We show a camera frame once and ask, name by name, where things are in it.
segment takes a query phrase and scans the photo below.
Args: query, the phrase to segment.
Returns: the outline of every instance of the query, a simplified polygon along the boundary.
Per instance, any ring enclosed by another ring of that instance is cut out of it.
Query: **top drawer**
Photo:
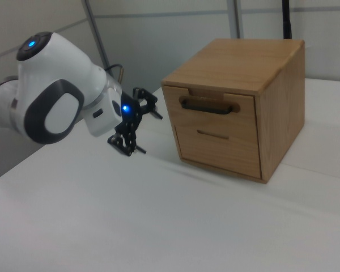
[[[181,158],[261,178],[253,96],[209,99],[168,86],[163,92]]]

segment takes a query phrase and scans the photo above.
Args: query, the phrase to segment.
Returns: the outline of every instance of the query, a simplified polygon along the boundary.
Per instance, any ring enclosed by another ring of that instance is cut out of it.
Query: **box top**
[[[216,39],[162,84],[260,95],[303,45],[303,40]]]

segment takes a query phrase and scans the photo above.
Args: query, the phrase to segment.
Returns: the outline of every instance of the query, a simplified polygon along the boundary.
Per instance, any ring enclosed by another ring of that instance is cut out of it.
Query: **wooden panel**
[[[305,121],[305,48],[256,97],[262,178],[268,180]]]
[[[162,85],[260,95],[302,45],[300,40],[216,39]]]
[[[221,168],[218,168],[218,167],[215,167],[215,166],[197,163],[196,161],[186,160],[186,159],[183,159],[183,158],[180,158],[180,159],[184,163],[188,163],[188,164],[191,164],[193,166],[201,167],[201,168],[204,168],[204,169],[207,169],[207,170],[210,170],[210,171],[214,171],[214,172],[218,172],[218,173],[221,173],[221,174],[224,174],[224,175],[239,177],[241,179],[252,180],[252,181],[263,183],[263,184],[267,184],[267,182],[268,182],[267,180],[263,180],[261,178],[251,177],[251,176],[247,176],[247,175],[244,175],[244,174],[240,174],[240,173],[228,171],[228,170],[225,170],[225,169],[221,169]]]
[[[163,91],[181,158],[261,177],[253,97],[224,94],[234,112],[222,115],[183,109],[179,98],[191,97],[187,89]]]

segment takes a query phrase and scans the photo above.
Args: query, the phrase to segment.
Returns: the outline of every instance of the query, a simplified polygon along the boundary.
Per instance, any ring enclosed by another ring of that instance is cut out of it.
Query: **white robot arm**
[[[81,114],[90,133],[122,122],[122,89],[57,33],[41,32],[18,50],[18,78],[0,83],[0,128],[48,144],[63,139]]]

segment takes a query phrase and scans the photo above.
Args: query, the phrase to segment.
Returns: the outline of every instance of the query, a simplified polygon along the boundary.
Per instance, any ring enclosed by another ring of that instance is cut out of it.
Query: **white wall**
[[[282,1],[241,0],[245,38],[282,39]],[[306,44],[306,76],[340,80],[340,0],[290,0],[292,38]]]
[[[41,31],[58,32],[102,66],[81,0],[0,0],[0,79],[18,74],[17,48]],[[0,130],[0,176],[41,146]]]
[[[230,37],[227,0],[90,0],[110,64],[125,68],[123,89],[153,92],[211,40]]]

